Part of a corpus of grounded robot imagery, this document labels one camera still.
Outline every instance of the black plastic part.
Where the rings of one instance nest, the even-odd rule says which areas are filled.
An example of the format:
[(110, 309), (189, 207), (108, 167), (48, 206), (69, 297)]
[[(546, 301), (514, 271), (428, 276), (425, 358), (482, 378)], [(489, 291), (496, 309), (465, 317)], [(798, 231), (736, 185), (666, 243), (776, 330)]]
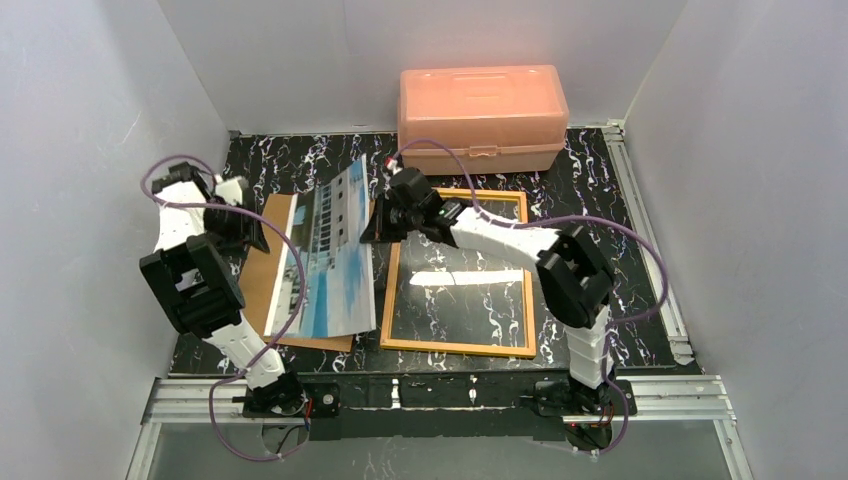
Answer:
[[(293, 392), (295, 391), (295, 384), (292, 382), (293, 379), (297, 380), (297, 375), (292, 372), (291, 377), (282, 377), (279, 381), (279, 385), (275, 382), (264, 388), (248, 390), (247, 396), (234, 398), (233, 400), (244, 402), (242, 415), (245, 418), (277, 418), (292, 416), (274, 413), (272, 411), (274, 407), (280, 407), (283, 412), (297, 411), (298, 413), (294, 416), (303, 417), (306, 414), (306, 409), (301, 409), (301, 407), (303, 406), (303, 394), (305, 393), (306, 401), (312, 401), (312, 409), (309, 412), (309, 418), (332, 418), (338, 416), (341, 411), (341, 394), (337, 384), (300, 384), (300, 382), (298, 382), (297, 387), (301, 390), (299, 393), (294, 395)], [(330, 399), (330, 403), (325, 403), (325, 398)]]
[(286, 412), (300, 407), (303, 402), (303, 385), (285, 359), (283, 368), (286, 373), (280, 375), (273, 383), (247, 391), (244, 398), (245, 413), (270, 413), (274, 407)]
[(602, 450), (612, 443), (612, 425), (572, 423), (565, 426), (565, 438), (583, 452)]
[[(630, 382), (613, 380), (613, 383), (625, 394), (630, 394), (627, 407), (631, 414), (636, 413), (636, 400), (633, 398), (633, 387)], [(600, 417), (604, 408), (610, 405), (619, 415), (624, 413), (621, 396), (611, 391), (608, 385), (602, 384), (592, 390), (574, 379), (565, 382), (550, 380), (537, 382), (532, 401), (525, 403), (535, 403), (536, 413), (543, 417), (582, 414)]]
[(536, 271), (548, 310), (570, 327), (592, 328), (601, 308), (609, 304), (612, 266), (586, 227), (561, 230), (559, 240), (539, 252)]
[(389, 180), (389, 190), (374, 203), (361, 243), (394, 243), (417, 230), (428, 239), (456, 248), (450, 227), (471, 203), (465, 199), (442, 199), (416, 168), (405, 168)]
[[(209, 338), (212, 332), (242, 321), (244, 297), (230, 268), (206, 235), (188, 237), (182, 245), (157, 250), (139, 261), (141, 273), (180, 334)], [(179, 290), (183, 274), (197, 269), (199, 279)]]
[(391, 201), (384, 195), (374, 201), (374, 209), (368, 226), (359, 237), (360, 243), (395, 243), (406, 240), (413, 230), (411, 224), (405, 221), (400, 210), (393, 209)]
[[(316, 417), (309, 437), (315, 441), (396, 435), (518, 436), (563, 441), (566, 432), (562, 415), (582, 415), (586, 420), (580, 423), (596, 423), (600, 419), (600, 412), (590, 414), (579, 406), (556, 416), (541, 416), (537, 412), (533, 399), (536, 384), (544, 381), (570, 384), (573, 379), (566, 369), (408, 372), (401, 376), (374, 372), (305, 373), (300, 378), (307, 392), (313, 383), (338, 385), (343, 399), (337, 417)], [(615, 383), (625, 393), (632, 394), (628, 382), (616, 380)], [(473, 402), (471, 389), (475, 392)], [(611, 394), (615, 414), (620, 416), (623, 408), (619, 408), (619, 398), (617, 393)], [(635, 414), (632, 398), (628, 404), (630, 414)]]
[(310, 418), (332, 418), (339, 415), (342, 408), (341, 391), (335, 383), (305, 383), (306, 397), (312, 399)]
[[(242, 188), (241, 208), (258, 213), (256, 210), (256, 198), (246, 182), (240, 184)], [(210, 203), (224, 204), (221, 197), (213, 197)], [(271, 253), (262, 225), (258, 220), (217, 208), (207, 208), (203, 212), (203, 227), (206, 233), (214, 241), (215, 247), (221, 255), (243, 257), (247, 253), (245, 247), (254, 247), (261, 252)]]
[(206, 198), (206, 201), (209, 201), (209, 199), (212, 198), (212, 192), (209, 191), (209, 186), (203, 179), (200, 169), (188, 162), (178, 163), (169, 167), (167, 175), (157, 178), (151, 182), (150, 191), (156, 195), (162, 192), (162, 190), (166, 187), (181, 182), (194, 182), (203, 194), (203, 197)]

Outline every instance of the white panel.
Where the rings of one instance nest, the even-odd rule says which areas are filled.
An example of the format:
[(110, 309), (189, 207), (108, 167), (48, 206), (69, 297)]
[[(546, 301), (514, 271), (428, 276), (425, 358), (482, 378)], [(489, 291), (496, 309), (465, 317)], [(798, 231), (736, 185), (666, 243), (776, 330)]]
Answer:
[(627, 143), (757, 478), (843, 478), (848, 4), (690, 2)]
[[(486, 212), (489, 220), (514, 223), (515, 220)], [(539, 252), (550, 249), (559, 240), (553, 228), (526, 228), (510, 230), (484, 220), (473, 208), (466, 208), (450, 227), (451, 235), (459, 248), (468, 248), (506, 260), (536, 274)]]
[[(244, 315), (241, 316), (241, 322), (215, 330), (205, 341), (218, 347), (238, 370), (247, 368), (253, 357), (265, 348), (262, 337), (247, 323)], [(272, 348), (262, 354), (259, 361), (245, 374), (244, 379), (252, 390), (268, 386), (284, 373), (283, 358)]]
[(627, 111), (686, 0), (159, 0), (227, 127), (394, 130), (409, 68), (550, 63), (572, 123)]
[(124, 478), (176, 334), (138, 270), (138, 180), (227, 133), (153, 0), (3, 2), (3, 478)]

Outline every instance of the box lid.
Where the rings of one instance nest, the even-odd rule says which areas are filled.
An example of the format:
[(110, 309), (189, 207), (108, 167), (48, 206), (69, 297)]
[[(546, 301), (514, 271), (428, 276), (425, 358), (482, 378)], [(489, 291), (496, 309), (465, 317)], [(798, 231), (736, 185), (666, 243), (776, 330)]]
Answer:
[(551, 65), (407, 70), (398, 113), (401, 144), (424, 137), (451, 148), (551, 145), (568, 125)]

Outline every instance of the black marble surface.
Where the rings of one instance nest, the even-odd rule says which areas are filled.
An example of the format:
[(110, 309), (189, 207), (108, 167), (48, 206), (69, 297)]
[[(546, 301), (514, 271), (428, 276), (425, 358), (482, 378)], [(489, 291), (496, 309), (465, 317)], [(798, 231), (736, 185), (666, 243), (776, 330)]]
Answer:
[[(225, 176), (244, 175), (264, 204), (271, 193), (305, 192), (329, 181), (353, 159), (368, 159), (369, 188), (382, 191), (386, 176), (379, 166), (397, 149), (394, 134), (249, 136), (233, 140)], [(630, 226), (627, 208), (619, 190), (609, 153), (600, 129), (569, 129), (566, 148), (547, 172), (507, 175), (475, 175), (476, 188), (522, 190), (527, 193), (530, 219), (569, 214), (601, 216)], [(467, 188), (462, 177), (431, 177), (443, 187)], [(594, 228), (593, 238), (612, 260), (617, 283), (612, 302), (613, 316), (629, 315), (655, 302), (648, 275), (636, 245), (606, 228)], [(358, 335), (351, 353), (297, 347), (279, 347), (301, 372), (350, 371), (394, 372), (427, 370), (480, 370), (561, 368), (568, 366), (568, 349), (561, 324), (537, 306), (534, 359), (476, 357), (438, 352), (401, 352), (379, 346), (380, 320), (388, 273), (389, 247), (373, 249), (374, 283), (378, 329)], [(234, 274), (240, 263), (233, 263)], [(534, 296), (542, 299), (534, 282)], [(499, 314), (505, 314), (498, 306)], [(623, 366), (674, 366), (675, 362), (659, 317), (639, 325), (618, 327), (611, 334), (612, 355)], [(173, 375), (233, 373), (233, 367), (209, 344), (182, 336), (172, 361)]]
[[(517, 219), (515, 200), (480, 203), (491, 213)], [(488, 277), (494, 281), (466, 283), (466, 279), (475, 281), (464, 276), (468, 272), (512, 275), (517, 280)], [(428, 282), (422, 278), (433, 273), (441, 274), (442, 279)], [(419, 233), (410, 235), (400, 246), (391, 338), (524, 347), (523, 277), (521, 269), (495, 256), (434, 243)], [(544, 308), (540, 321), (544, 321)]]

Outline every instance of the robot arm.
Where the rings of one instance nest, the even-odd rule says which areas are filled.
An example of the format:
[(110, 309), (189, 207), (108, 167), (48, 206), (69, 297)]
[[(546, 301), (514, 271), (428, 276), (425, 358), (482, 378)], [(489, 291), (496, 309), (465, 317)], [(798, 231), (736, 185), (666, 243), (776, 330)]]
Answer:
[[(153, 182), (152, 191), (173, 203), (226, 203), (255, 211), (252, 192), (237, 177), (215, 178), (207, 186), (196, 167), (182, 163)], [(159, 239), (141, 259), (144, 278), (171, 324), (218, 347), (236, 368), (247, 368), (265, 346), (241, 313), (244, 297), (222, 254), (243, 254), (246, 246), (270, 249), (258, 222), (227, 211), (167, 205), (159, 210)], [(302, 404), (303, 389), (279, 353), (271, 349), (247, 371), (255, 409), (280, 413)]]
[[(432, 241), (488, 253), (534, 272), (548, 309), (565, 324), (570, 375), (588, 389), (581, 403), (606, 403), (601, 370), (614, 275), (585, 227), (556, 230), (495, 225), (490, 219), (501, 224), (515, 222), (492, 214), (487, 214), (487, 219), (465, 199), (443, 199), (415, 168), (396, 170), (389, 187), (376, 200), (360, 241), (396, 242), (417, 230)], [(613, 362), (606, 356), (609, 373)]]

